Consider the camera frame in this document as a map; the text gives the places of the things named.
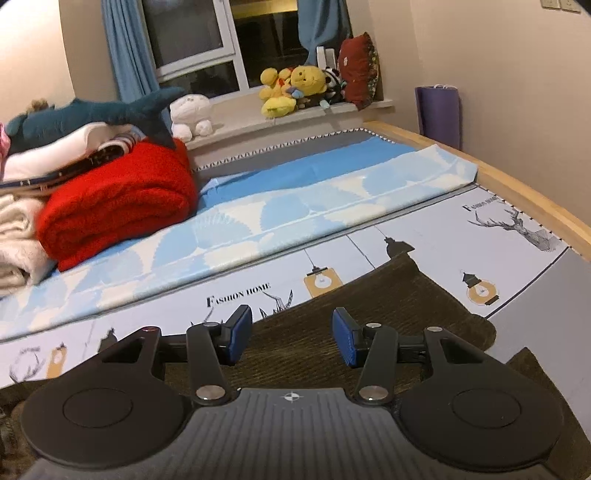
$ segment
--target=wooden bed frame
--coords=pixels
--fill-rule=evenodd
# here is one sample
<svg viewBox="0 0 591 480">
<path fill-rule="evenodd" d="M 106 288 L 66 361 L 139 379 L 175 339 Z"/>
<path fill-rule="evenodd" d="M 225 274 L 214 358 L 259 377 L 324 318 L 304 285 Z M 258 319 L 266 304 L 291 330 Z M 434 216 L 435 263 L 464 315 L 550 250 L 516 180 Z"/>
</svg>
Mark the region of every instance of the wooden bed frame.
<svg viewBox="0 0 591 480">
<path fill-rule="evenodd" d="M 476 182 L 526 213 L 568 243 L 584 259 L 591 261 L 591 227 L 568 210 L 531 187 L 474 157 L 429 138 L 380 121 L 365 122 L 364 128 L 385 138 L 411 147 L 425 148 L 437 144 L 448 152 L 478 165 Z"/>
</svg>

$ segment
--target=metal screw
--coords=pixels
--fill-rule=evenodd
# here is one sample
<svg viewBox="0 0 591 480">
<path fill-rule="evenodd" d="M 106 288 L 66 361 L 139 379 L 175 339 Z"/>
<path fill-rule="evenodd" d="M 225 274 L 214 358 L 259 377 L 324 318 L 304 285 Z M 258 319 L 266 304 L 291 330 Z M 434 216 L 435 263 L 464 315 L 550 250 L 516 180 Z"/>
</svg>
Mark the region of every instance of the metal screw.
<svg viewBox="0 0 591 480">
<path fill-rule="evenodd" d="M 219 385 L 204 385 L 195 392 L 201 400 L 219 400 L 226 394 L 226 391 Z"/>
<path fill-rule="evenodd" d="M 368 385 L 359 390 L 359 396 L 367 401 L 380 401 L 388 396 L 388 390 L 379 385 Z"/>
</svg>

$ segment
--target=dark window glass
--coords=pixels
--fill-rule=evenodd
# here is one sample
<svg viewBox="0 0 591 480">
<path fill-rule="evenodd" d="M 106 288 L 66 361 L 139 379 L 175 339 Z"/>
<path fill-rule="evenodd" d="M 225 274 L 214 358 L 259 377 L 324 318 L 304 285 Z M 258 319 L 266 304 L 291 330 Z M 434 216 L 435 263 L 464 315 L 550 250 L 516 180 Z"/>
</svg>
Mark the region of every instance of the dark window glass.
<svg viewBox="0 0 591 480">
<path fill-rule="evenodd" d="M 213 0 L 142 0 L 142 4 L 156 68 L 223 46 Z"/>
<path fill-rule="evenodd" d="M 239 90 L 234 64 L 229 61 L 187 73 L 160 84 L 162 87 L 183 87 L 187 93 L 200 93 L 207 98 Z"/>
<path fill-rule="evenodd" d="M 261 72 L 267 67 L 279 71 L 306 61 L 308 51 L 300 45 L 297 31 L 296 0 L 230 0 L 230 4 L 251 87 L 261 84 Z"/>
</svg>

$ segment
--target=gray textured surface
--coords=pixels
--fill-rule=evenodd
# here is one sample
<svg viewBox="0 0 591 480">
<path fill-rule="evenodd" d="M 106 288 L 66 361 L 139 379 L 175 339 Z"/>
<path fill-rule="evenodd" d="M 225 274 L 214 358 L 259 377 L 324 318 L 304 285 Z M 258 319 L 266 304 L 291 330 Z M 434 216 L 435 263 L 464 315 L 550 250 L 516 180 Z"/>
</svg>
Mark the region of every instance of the gray textured surface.
<svg viewBox="0 0 591 480">
<path fill-rule="evenodd" d="M 489 319 L 501 362 L 528 347 L 591 438 L 591 264 L 568 249 Z"/>
<path fill-rule="evenodd" d="M 197 410 L 168 448 L 134 466 L 83 473 L 39 460 L 21 479 L 555 478 L 539 465 L 512 473 L 461 471 L 419 452 L 383 408 L 351 403 L 340 388 L 296 393 L 295 400 L 289 391 L 244 389 L 226 406 Z"/>
</svg>

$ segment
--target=towel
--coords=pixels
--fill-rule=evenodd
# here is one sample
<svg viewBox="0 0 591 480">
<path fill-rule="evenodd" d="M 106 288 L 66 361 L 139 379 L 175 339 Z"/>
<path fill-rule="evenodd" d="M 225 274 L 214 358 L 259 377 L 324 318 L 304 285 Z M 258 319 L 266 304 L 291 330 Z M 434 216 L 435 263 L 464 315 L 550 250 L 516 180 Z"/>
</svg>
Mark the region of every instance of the towel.
<svg viewBox="0 0 591 480">
<path fill-rule="evenodd" d="M 37 238 L 60 271 L 123 240 L 185 220 L 197 205 L 187 148 L 141 141 L 117 160 L 70 180 L 41 212 Z"/>
<path fill-rule="evenodd" d="M 13 195 L 0 197 L 0 242 L 3 240 L 33 238 L 35 219 L 44 207 L 37 199 L 17 200 Z"/>
<path fill-rule="evenodd" d="M 131 128 L 131 125 L 112 127 L 103 122 L 95 122 L 45 147 L 10 155 L 6 160 L 2 181 L 26 180 L 66 168 L 87 158 L 103 143 L 118 134 L 129 132 Z"/>
<path fill-rule="evenodd" d="M 74 177 L 127 155 L 139 140 L 139 135 L 133 130 L 118 134 L 99 145 L 98 149 L 90 153 L 86 158 L 77 160 L 58 170 L 38 177 L 0 182 L 0 194 L 13 193 L 21 197 L 47 197 Z M 30 151 L 42 150 L 52 145 Z"/>
<path fill-rule="evenodd" d="M 55 267 L 38 240 L 0 242 L 0 297 L 36 285 Z"/>
</svg>

